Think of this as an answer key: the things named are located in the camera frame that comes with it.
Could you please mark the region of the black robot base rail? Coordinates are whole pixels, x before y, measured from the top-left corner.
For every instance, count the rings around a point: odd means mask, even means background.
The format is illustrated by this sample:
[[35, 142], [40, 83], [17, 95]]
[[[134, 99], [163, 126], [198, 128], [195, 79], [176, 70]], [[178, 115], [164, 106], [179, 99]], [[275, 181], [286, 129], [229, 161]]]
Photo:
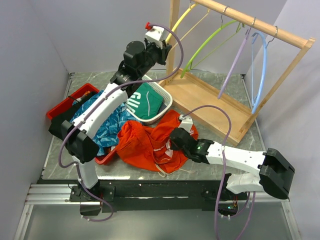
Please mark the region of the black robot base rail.
[[100, 180], [93, 190], [106, 202], [89, 196], [77, 180], [45, 180], [38, 184], [66, 184], [68, 200], [79, 203], [86, 217], [119, 211], [195, 210], [214, 211], [219, 180]]

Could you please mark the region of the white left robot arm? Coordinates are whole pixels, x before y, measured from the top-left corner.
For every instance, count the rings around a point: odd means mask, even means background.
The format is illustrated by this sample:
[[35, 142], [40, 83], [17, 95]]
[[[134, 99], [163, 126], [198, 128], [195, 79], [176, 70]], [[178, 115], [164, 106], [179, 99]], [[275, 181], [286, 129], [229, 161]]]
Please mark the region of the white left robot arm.
[[61, 125], [62, 147], [72, 156], [77, 168], [81, 194], [94, 201], [100, 194], [94, 158], [99, 146], [93, 141], [103, 122], [124, 103], [143, 83], [143, 76], [155, 65], [165, 65], [172, 45], [164, 40], [160, 45], [148, 40], [132, 41], [123, 53], [118, 70], [103, 93], [73, 122]]

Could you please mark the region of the orange drawstring shorts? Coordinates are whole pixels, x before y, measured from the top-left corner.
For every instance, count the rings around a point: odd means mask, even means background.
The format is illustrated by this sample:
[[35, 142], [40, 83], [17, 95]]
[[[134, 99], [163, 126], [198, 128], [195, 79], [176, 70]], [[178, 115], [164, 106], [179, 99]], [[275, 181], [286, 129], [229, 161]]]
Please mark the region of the orange drawstring shorts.
[[125, 163], [140, 169], [168, 175], [179, 170], [188, 160], [180, 150], [171, 149], [170, 134], [179, 127], [179, 117], [180, 114], [171, 109], [156, 127], [127, 121], [117, 134], [117, 154]]

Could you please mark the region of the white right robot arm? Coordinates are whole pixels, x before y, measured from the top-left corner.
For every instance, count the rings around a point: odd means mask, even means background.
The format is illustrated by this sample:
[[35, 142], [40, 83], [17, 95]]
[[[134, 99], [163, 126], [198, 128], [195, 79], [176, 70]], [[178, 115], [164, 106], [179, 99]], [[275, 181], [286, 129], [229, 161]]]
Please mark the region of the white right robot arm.
[[222, 146], [208, 139], [196, 140], [180, 127], [171, 132], [169, 139], [172, 150], [181, 151], [196, 163], [222, 165], [244, 172], [231, 174], [219, 186], [219, 194], [224, 199], [243, 192], [265, 192], [280, 200], [289, 197], [295, 168], [277, 149], [249, 151]]

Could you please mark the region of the yellow plastic hanger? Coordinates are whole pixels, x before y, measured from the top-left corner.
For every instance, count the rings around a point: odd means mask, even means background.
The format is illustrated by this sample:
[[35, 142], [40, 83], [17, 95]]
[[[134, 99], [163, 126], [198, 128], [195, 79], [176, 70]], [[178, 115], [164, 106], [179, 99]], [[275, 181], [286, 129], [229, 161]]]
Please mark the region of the yellow plastic hanger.
[[[185, 17], [197, 6], [197, 3], [194, 4], [189, 4], [189, 7], [187, 8], [187, 10], [179, 17], [179, 19], [176, 21], [176, 23], [174, 24], [174, 26], [172, 27], [172, 31], [176, 32], [176, 30], [178, 29], [178, 26], [182, 23], [182, 21], [185, 19]], [[195, 29], [210, 13], [210, 9], [207, 8], [206, 14], [198, 21], [196, 22], [179, 40], [182, 41], [191, 31], [193, 31], [193, 29]]]

